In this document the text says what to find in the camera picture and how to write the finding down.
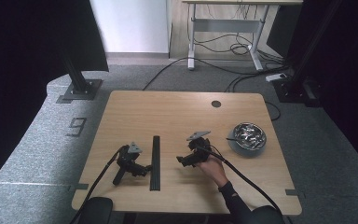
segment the gray floor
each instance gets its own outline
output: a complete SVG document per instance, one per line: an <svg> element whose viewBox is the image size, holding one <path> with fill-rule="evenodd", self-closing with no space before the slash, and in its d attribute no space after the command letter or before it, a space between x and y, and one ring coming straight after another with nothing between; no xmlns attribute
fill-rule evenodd
<svg viewBox="0 0 358 224"><path fill-rule="evenodd" d="M76 212L71 207L73 186L81 175L110 92L141 90L172 61L109 62L113 63L109 73L84 72L86 78L103 80L93 101L56 104L70 78L60 77L48 84L43 107L0 171L0 223L68 223ZM253 70L251 63L231 64L229 68ZM237 76L199 64L190 72L181 62L165 70L147 91L224 91ZM358 154L324 110L279 103L263 76L241 82L235 91L261 93L281 110L273 125L303 208L300 216L291 217L293 223L358 223ZM272 118L278 115L271 106L268 111ZM87 119L78 137L67 136L78 131L69 127L73 118ZM120 223L122 214L115 213L115 218L112 223ZM172 218L176 223L191 223ZM148 221L138 223L161 223L153 220L157 219L148 217Z"/></svg>

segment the gray bowl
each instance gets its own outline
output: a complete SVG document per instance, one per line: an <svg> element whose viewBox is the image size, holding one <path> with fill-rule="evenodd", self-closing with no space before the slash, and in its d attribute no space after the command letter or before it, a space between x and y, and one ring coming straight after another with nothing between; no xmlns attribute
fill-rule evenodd
<svg viewBox="0 0 358 224"><path fill-rule="evenodd" d="M264 131L253 123L240 123L228 134L228 144L238 154L245 157L260 155L266 146Z"/></svg>

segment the electrical cord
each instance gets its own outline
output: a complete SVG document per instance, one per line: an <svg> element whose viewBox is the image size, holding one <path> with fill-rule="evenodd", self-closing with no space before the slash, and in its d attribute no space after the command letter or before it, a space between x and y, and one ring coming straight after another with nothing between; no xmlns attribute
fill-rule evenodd
<svg viewBox="0 0 358 224"><path fill-rule="evenodd" d="M208 8L209 15L212 17L212 19L214 19L214 16L211 13L211 9L209 8L209 4L207 4L206 7Z"/></svg>
<svg viewBox="0 0 358 224"><path fill-rule="evenodd" d="M231 92L235 92L235 86L237 86L237 84L245 79L251 78L251 77L256 77L256 75L250 75L248 77L244 77L244 76L239 76L237 78L235 78L234 80L231 81L230 84L228 84L225 92L230 92L230 87L232 89Z"/></svg>
<svg viewBox="0 0 358 224"><path fill-rule="evenodd" d="M277 212L281 215L282 217L282 212L281 209L279 208L279 206L267 195L266 192L264 192L264 190L262 190L260 187L258 187L254 182L252 182L250 179L248 179L245 175L243 175L237 168L235 168L235 166L233 164L231 164L228 160L226 160L223 156L216 154L215 152L212 152L206 148L203 147L197 147L197 149L203 150L204 152L209 153L210 155L215 156L217 159L219 159L220 161L222 161L225 165L227 165L232 171L234 171L235 174L237 174L240 178L242 178L242 180L244 180L246 183L248 183L250 186L252 186L254 189L256 189L261 195L263 195L268 201L269 203L271 203L271 205L277 210Z"/></svg>
<svg viewBox="0 0 358 224"><path fill-rule="evenodd" d="M248 9L246 10L246 6L243 6L243 12L246 10L245 13L242 12L243 15L243 19L246 20L246 18L248 17L248 12L249 12L249 8L251 7L251 5L248 5Z"/></svg>
<svg viewBox="0 0 358 224"><path fill-rule="evenodd" d="M268 54L261 49L258 49L257 52L259 53L260 57L266 61L275 62L277 64L284 64L284 59L282 57Z"/></svg>
<svg viewBox="0 0 358 224"><path fill-rule="evenodd" d="M269 69L269 70L257 71L257 72L253 72L253 73L240 73L240 72L231 71L231 70L228 70L228 69L226 69L226 68L222 68L222 67L213 65L213 64L211 64L211 63L206 63L205 61L203 61L203 60L201 60L201 59L191 58L191 57L185 57L185 58L178 59L178 60L176 60L176 61L174 61L174 62L168 64L168 65L165 66L164 68L162 68L162 69L144 86L144 88L142 89L142 91L145 91L145 90L147 89L147 87L149 87L150 84L151 84L152 82L154 82L154 81L156 80L156 78L157 78L159 75L161 75L161 73L162 73L165 69L169 68L169 67L170 67L171 65L173 65L174 63L180 62L180 61L182 61L182 60L187 60L187 59L193 59L193 60L195 60L195 61L208 64L208 65L210 65L210 66L212 66L212 67L214 67L214 68L217 68L217 69L220 69L220 70L222 70L222 71L229 72L229 73L232 73L232 74L238 74L238 75L242 75L242 76L247 76L247 77L237 77L237 78L240 79L240 81L241 81L241 80L244 80L244 79L246 79L246 78L250 78L250 77L256 77L256 76L266 75L266 74L268 74L268 73L273 73L273 72L279 72L279 71L281 71L281 70L283 70L283 69L286 69L286 68L288 67L288 66L284 65L284 66L281 66L281 67L278 67L278 68L272 68L272 69Z"/></svg>
<svg viewBox="0 0 358 224"><path fill-rule="evenodd" d="M84 199L83 203L81 204L79 210L77 211L77 213L75 214L74 218L71 220L71 224L75 223L77 218L80 216L84 205L86 204L86 202L89 200L91 193L94 191L95 187L97 186L97 184L100 182L101 178L103 177L104 173L106 172L106 170L109 168L109 166L112 164L112 162L116 159L118 153L123 149L124 147L121 147L118 149L118 151L113 155L112 159L110 159L110 161L104 166L103 170L101 171L101 173L98 175L98 177L95 179L94 183L92 184L91 188L89 189L89 193L87 194L86 198Z"/></svg>
<svg viewBox="0 0 358 224"><path fill-rule="evenodd" d="M263 56L263 55L261 55L260 54L260 57L262 58L262 59L264 59L264 63L276 63L276 64L282 64L282 62L280 62L280 61L277 61L277 60L273 60L273 59L269 59L269 58L266 58L265 56Z"/></svg>
<svg viewBox="0 0 358 224"><path fill-rule="evenodd" d="M243 17L244 17L244 19L246 19L247 13L248 13L248 11L249 11L249 7L250 7L250 6L248 6L248 10L246 11L246 14L245 14L245 15L243 14L243 11L242 11L242 13L239 13L238 17L240 16L240 14L242 14ZM190 36L189 36L189 31L188 31L188 21L189 21L189 18L190 18L190 6L187 6L187 39L190 41ZM238 33L237 33L236 35L234 35L234 36L236 36L236 40L237 40L238 43L237 43L237 44L232 44L229 49L226 49L226 50L216 50L216 49L210 49L210 48L206 47L205 45L202 45L203 43L212 42L212 41L215 41L215 40L217 40L217 39L220 39L220 38L223 38L223 37L226 37L226 36L232 36L232 35L221 35L221 36L219 36L219 37L217 37L217 38L213 38L213 39L206 40L206 41L198 41L194 36L193 36L193 38L194 38L194 42L196 42L195 45L204 47L204 48L206 48L207 50L210 50L210 51L212 51L212 52L225 53L225 52L230 52L230 51L231 51L231 52L232 52L233 54L235 54L235 55L246 55L247 53L249 53L248 46L247 46L247 45L243 45L242 43L240 43L240 42L238 41L238 37L241 37L241 38L245 39L245 40L246 40L247 42L249 42L249 43L251 43L251 42L250 42L248 39L246 39L245 37L240 36ZM237 51L235 51L235 49L241 49L241 48L244 48L244 49L245 49L245 52L244 52L244 53L238 53Z"/></svg>
<svg viewBox="0 0 358 224"><path fill-rule="evenodd" d="M265 103L268 104L268 105L272 105L278 111L278 116L276 118L274 118L274 119L271 119L271 121L279 119L281 117L281 110L273 103L270 103L268 101L265 101Z"/></svg>
<svg viewBox="0 0 358 224"><path fill-rule="evenodd" d="M239 5L239 6L237 7L237 10L235 11L234 16L231 17L231 19L233 20L233 19L236 18L236 17L237 17L237 19L238 19L238 18L240 17L241 13L242 13L242 7L241 7L241 5Z"/></svg>

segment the wooden table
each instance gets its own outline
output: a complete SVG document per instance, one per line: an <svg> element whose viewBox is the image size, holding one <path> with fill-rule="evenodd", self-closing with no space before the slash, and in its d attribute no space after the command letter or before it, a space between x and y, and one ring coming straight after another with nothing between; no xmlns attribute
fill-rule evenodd
<svg viewBox="0 0 358 224"><path fill-rule="evenodd" d="M220 107L213 107L219 101ZM228 146L226 137L241 122L252 122L267 135L266 149L259 157L247 159ZM118 171L114 162L91 197L111 198L114 210L169 213L228 213L224 199L213 181L198 168L183 167L176 156L190 153L186 139L196 131L211 131L204 137L244 175L254 181L280 206L285 215L299 215L297 196L286 195L294 185L284 160L264 99L255 93L113 91L103 113L80 184L89 189L113 154L132 141L143 151L136 160L151 164L152 140L160 136L161 191L150 191L150 174L126 173L115 187ZM262 195L225 167L235 190L252 208L269 204ZM87 189L78 189L72 206L78 209Z"/></svg>
<svg viewBox="0 0 358 224"><path fill-rule="evenodd" d="M257 54L257 45L260 40L261 32L263 31L264 23L266 22L267 14L269 13L269 6L271 5L301 5L303 0L182 0L183 3L191 4L192 17L190 26L190 44L188 48L188 69L194 69L195 32L221 32L221 33L253 33L255 37L252 45L248 46L249 53L255 64L256 70L263 70ZM196 18L197 4L211 4L211 5L263 5L263 14L259 21L254 20L217 20L217 19L198 19Z"/></svg>

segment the black cable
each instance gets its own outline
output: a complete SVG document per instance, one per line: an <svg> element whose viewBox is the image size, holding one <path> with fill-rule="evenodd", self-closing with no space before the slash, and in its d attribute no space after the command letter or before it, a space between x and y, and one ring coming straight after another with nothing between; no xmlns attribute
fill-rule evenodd
<svg viewBox="0 0 358 224"><path fill-rule="evenodd" d="M243 5L238 5L238 10L240 13L238 13L237 19L239 20L241 18L241 15L243 16Z"/></svg>
<svg viewBox="0 0 358 224"><path fill-rule="evenodd" d="M260 54L260 57L261 57L262 59L264 59L264 61L262 61L262 62L264 62L264 63L271 63L271 62L273 62L273 63L276 63L276 64L283 64L283 62L281 62L281 61L274 60L274 59L270 59L270 58L268 58L268 57L266 57L266 56L264 56L264 55L262 55L262 54Z"/></svg>
<svg viewBox="0 0 358 224"><path fill-rule="evenodd" d="M276 56L273 56L273 55L269 55L266 52L258 51L258 53L260 54L260 56L262 56L266 60L272 60L272 61L276 61L276 62L279 62L279 63L284 62L283 58L279 58L279 57L276 57Z"/></svg>
<svg viewBox="0 0 358 224"><path fill-rule="evenodd" d="M271 57L271 58L274 58L274 59L276 59L276 60L280 60L280 61L283 61L283 60L284 60L283 57L279 57L279 56L275 56L275 55L272 55L272 54L268 54L268 53L266 53L265 51L263 51L263 50L261 50L261 49L258 49L257 51L258 51L260 54L264 54L264 55L266 55L266 56L268 56L268 57Z"/></svg>
<svg viewBox="0 0 358 224"><path fill-rule="evenodd" d="M217 68L217 69L220 69L222 71L225 71L225 72L229 72L229 73L233 73L233 74L239 74L239 75L243 75L243 76L251 76L251 77L255 77L255 76L259 76L259 75L265 75L265 74L268 74L268 73L271 73L271 72L277 72L277 71L281 71L285 68L287 68L287 66L281 66L281 67L278 67L278 68L272 68L272 69L269 69L269 70L263 70L263 71L257 71L255 73L240 73L240 72L235 72L235 71L231 71L231 70L228 70L228 69L225 69L225 68L222 68L222 67L219 67L219 66L216 66L216 65L213 65L211 63L206 63L205 61L201 60L201 59L197 59L197 58L191 58L191 57L185 57L185 58L181 58L181 59L178 59L170 64L168 64L167 66L165 66L163 69L161 69L145 86L144 88L142 89L142 91L146 90L148 86L150 86L150 84L165 70L167 69L168 67L170 67L171 65L173 65L174 63L177 63L177 62L180 62L182 60L187 60L187 59L193 59L195 61L199 61L201 63L205 63L205 64L208 64L214 68Z"/></svg>
<svg viewBox="0 0 358 224"><path fill-rule="evenodd" d="M255 16L257 15L257 7L258 5L255 5Z"/></svg>
<svg viewBox="0 0 358 224"><path fill-rule="evenodd" d="M246 10L246 13L243 17L244 20L246 20L246 18L248 17L248 12L249 12L249 8L251 7L251 5L248 5L248 10Z"/></svg>
<svg viewBox="0 0 358 224"><path fill-rule="evenodd" d="M241 13L238 13L238 11L240 11L240 10L241 10L241 6L238 6L237 10L234 13L234 16L231 17L231 20L234 19L235 17L238 18L240 16Z"/></svg>
<svg viewBox="0 0 358 224"><path fill-rule="evenodd" d="M270 103L268 101L265 101L265 103L268 104L268 105L272 105L278 111L278 116L276 118L274 118L274 119L271 119L271 121L279 119L281 117L281 110L276 105L274 105L273 103Z"/></svg>
<svg viewBox="0 0 358 224"><path fill-rule="evenodd" d="M220 151L217 149L217 147L214 147L212 145L209 145L209 146L212 147L214 150L216 150L217 153L219 153L219 155L223 157L222 153L220 153Z"/></svg>
<svg viewBox="0 0 358 224"><path fill-rule="evenodd" d="M294 224L293 220L290 217L287 217L287 220L289 220L290 224Z"/></svg>
<svg viewBox="0 0 358 224"><path fill-rule="evenodd" d="M89 193L87 194L86 198L84 199L83 203L81 204L79 210L77 211L77 213L75 214L74 218L71 220L71 224L75 223L77 218L80 216L84 205L86 204L86 202L89 200L91 193L94 191L95 187L97 186L98 182L100 182L101 178L103 177L104 173L106 172L106 170L109 168L110 164L112 164L112 162L116 159L117 154L121 151L121 149L124 147L121 147L118 149L118 151L115 153L115 155L113 155L112 159L110 159L110 161L105 165L105 167L103 168L103 170L101 171L100 175L98 175L97 179L95 179L94 183L92 184L91 188L89 189Z"/></svg>
<svg viewBox="0 0 358 224"><path fill-rule="evenodd" d="M232 80L232 81L228 84L228 86L226 87L225 92L230 92L230 91L229 91L229 88L231 87L231 85L232 85L235 81L237 81L238 78L241 78L241 77L242 77L242 76L239 76L239 77L236 77L234 80Z"/></svg>
<svg viewBox="0 0 358 224"><path fill-rule="evenodd" d="M256 189L261 195L263 195L268 201L269 203L272 204L272 206L274 206L274 208L277 210L277 212L281 215L282 217L282 212L281 209L279 208L279 206L267 195L266 192L264 192L264 190L262 190L260 187L258 187L254 182L252 182L250 179L248 179L245 175L243 175L237 168L235 168L235 166L233 164L231 164L228 160L226 160L223 156L220 156L206 148L203 147L197 147L197 149L201 149L213 156L215 156L217 159L219 159L220 161L222 161L224 164L226 164L232 171L234 171L235 174L237 174L240 178L242 178L246 183L248 183L250 186L252 186L254 189Z"/></svg>
<svg viewBox="0 0 358 224"><path fill-rule="evenodd" d="M235 92L235 87L238 85L238 83L240 83L241 81L244 81L245 79L251 78L251 77L256 77L256 75L237 78L237 80L235 80L234 83L232 84L232 87L231 87L232 92Z"/></svg>
<svg viewBox="0 0 358 224"><path fill-rule="evenodd" d="M209 4L207 4L206 7L208 8L209 15L214 19L214 16L211 13L211 9L209 8Z"/></svg>
<svg viewBox="0 0 358 224"><path fill-rule="evenodd" d="M190 18L190 5L187 6L187 39L190 41L190 35L189 35L189 31L188 31L188 19L189 18ZM247 54L249 52L247 46L246 46L246 51L244 53L238 53L238 52L236 52L234 50L234 49L239 49L239 48L245 48L245 46L242 46L242 44L238 41L238 37L243 38L243 39L245 39L246 41L248 41L250 43L250 41L248 39L246 39L245 37L240 36L239 34L236 34L234 36L236 36L237 42L240 44L240 46L237 46L237 47L234 47L234 48L233 48L233 45L235 45L235 44L231 45L230 49L227 49L227 50L210 49L210 48L206 47L205 45L202 45L203 43L212 42L212 41L215 41L217 39L220 39L220 38L223 38L223 37L226 37L226 36L231 36L231 35L221 35L221 36L218 36L217 38L213 38L213 39L206 40L206 41L198 41L195 36L193 36L193 39L194 39L194 42L195 42L194 44L195 45L202 46L202 47L204 47L204 48L206 48L206 49L208 49L208 50L210 50L212 52L216 52L216 53L225 53L225 52L230 52L231 51L235 55L245 55L245 54Z"/></svg>

